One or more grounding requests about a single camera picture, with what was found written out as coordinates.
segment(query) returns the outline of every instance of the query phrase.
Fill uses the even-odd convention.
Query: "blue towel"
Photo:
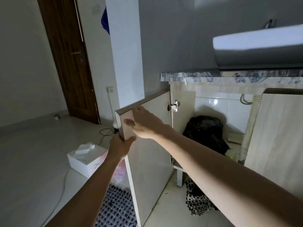
[[[109,34],[109,25],[108,25],[108,18],[107,18],[107,10],[105,7],[105,10],[103,12],[102,18],[101,18],[101,24],[102,27],[108,32]]]

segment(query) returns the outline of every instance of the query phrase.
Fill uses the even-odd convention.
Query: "cabinet leg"
[[[183,171],[177,170],[177,185],[182,187]]]

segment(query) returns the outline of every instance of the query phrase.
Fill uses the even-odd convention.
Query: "hand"
[[[142,106],[132,109],[134,121],[125,119],[124,123],[130,126],[133,132],[144,139],[154,139],[165,130],[165,124],[154,114]]]
[[[117,160],[121,162],[129,152],[131,144],[137,139],[136,136],[130,137],[128,140],[123,141],[119,133],[116,133],[109,144],[107,160]]]

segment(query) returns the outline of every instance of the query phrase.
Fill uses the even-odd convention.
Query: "white tile wall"
[[[220,119],[225,131],[245,133],[250,105],[240,102],[241,94],[201,93],[196,92],[195,116],[205,115]],[[244,95],[246,101],[251,101],[253,95]]]

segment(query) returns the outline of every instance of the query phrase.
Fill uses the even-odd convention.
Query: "black bag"
[[[192,117],[187,123],[183,135],[208,148],[225,155],[229,148],[222,139],[223,123],[211,116]]]

